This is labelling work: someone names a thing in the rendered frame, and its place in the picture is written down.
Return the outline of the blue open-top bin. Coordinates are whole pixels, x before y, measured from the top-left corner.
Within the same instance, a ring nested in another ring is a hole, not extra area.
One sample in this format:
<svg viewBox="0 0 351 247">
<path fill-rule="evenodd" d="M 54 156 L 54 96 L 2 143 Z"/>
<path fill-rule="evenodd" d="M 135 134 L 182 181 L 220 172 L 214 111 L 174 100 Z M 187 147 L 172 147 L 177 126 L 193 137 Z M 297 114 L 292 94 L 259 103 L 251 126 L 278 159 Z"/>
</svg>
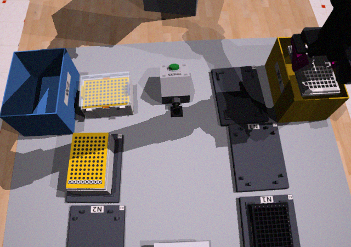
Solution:
<svg viewBox="0 0 351 247">
<path fill-rule="evenodd" d="M 14 51 L 0 118 L 23 136 L 73 134 L 79 79 L 66 48 Z"/>
</svg>

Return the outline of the yellow open-top bin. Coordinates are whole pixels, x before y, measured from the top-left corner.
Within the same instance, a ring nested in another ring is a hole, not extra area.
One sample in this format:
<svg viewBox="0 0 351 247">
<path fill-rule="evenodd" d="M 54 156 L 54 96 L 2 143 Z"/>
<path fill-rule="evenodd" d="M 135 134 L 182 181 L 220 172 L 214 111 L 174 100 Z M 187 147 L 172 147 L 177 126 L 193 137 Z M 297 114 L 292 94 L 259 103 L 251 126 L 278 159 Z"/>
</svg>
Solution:
<svg viewBox="0 0 351 247">
<path fill-rule="evenodd" d="M 265 63 L 277 122 L 327 120 L 349 99 L 346 86 L 337 82 L 339 95 L 301 97 L 287 50 L 290 45 L 291 37 L 277 37 Z"/>
</svg>

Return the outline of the grey bench mat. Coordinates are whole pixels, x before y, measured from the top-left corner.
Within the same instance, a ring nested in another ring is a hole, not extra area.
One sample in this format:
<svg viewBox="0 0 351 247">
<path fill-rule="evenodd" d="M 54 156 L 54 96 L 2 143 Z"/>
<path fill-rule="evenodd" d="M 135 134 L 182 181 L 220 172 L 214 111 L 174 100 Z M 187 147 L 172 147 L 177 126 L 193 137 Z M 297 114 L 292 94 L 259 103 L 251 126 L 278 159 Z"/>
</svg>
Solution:
<svg viewBox="0 0 351 247">
<path fill-rule="evenodd" d="M 277 37 L 66 48 L 77 68 L 74 133 L 123 135 L 119 203 L 67 203 L 72 134 L 19 133 L 3 247 L 67 247 L 72 205 L 124 205 L 124 247 L 205 242 L 244 247 L 240 197 L 293 195 L 301 247 L 351 247 L 351 194 L 327 120 L 278 123 L 265 63 Z M 162 104 L 160 65 L 188 64 L 182 117 Z M 211 69 L 256 66 L 277 122 L 288 189 L 236 192 L 228 126 L 220 126 Z M 128 72 L 133 115 L 86 118 L 82 75 Z"/>
</svg>

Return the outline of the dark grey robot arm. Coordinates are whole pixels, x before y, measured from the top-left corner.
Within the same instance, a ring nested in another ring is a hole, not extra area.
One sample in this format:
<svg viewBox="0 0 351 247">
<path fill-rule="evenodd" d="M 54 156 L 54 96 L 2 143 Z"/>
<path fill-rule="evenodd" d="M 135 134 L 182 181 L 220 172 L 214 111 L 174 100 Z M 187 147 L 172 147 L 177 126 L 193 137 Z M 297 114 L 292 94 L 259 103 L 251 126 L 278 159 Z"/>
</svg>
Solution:
<svg viewBox="0 0 351 247">
<path fill-rule="evenodd" d="M 339 29 L 351 32 L 351 0 L 330 0 L 331 21 Z M 351 35 L 334 30 L 329 23 L 316 40 L 320 54 L 336 55 L 336 81 L 351 84 Z"/>
</svg>

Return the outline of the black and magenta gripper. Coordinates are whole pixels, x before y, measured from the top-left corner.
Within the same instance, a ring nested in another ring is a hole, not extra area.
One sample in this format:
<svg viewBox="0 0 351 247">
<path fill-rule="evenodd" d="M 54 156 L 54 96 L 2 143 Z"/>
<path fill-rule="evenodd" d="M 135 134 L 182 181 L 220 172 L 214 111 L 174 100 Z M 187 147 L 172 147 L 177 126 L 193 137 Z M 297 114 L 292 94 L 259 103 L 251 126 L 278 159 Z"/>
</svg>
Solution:
<svg viewBox="0 0 351 247">
<path fill-rule="evenodd" d="M 336 27 L 331 21 L 330 15 L 322 27 L 305 27 L 301 33 L 293 34 L 291 37 L 293 72 L 309 64 L 306 53 L 308 53 L 310 58 L 313 56 L 322 56 L 316 40 L 322 33 L 327 23 L 329 23 L 337 32 L 344 35 L 351 35 L 351 32 L 346 32 Z M 308 49 L 306 49 L 305 43 L 307 44 Z M 336 63 L 334 64 L 334 62 L 336 61 L 336 55 L 327 55 L 326 57 L 330 62 L 332 69 L 335 69 Z"/>
</svg>

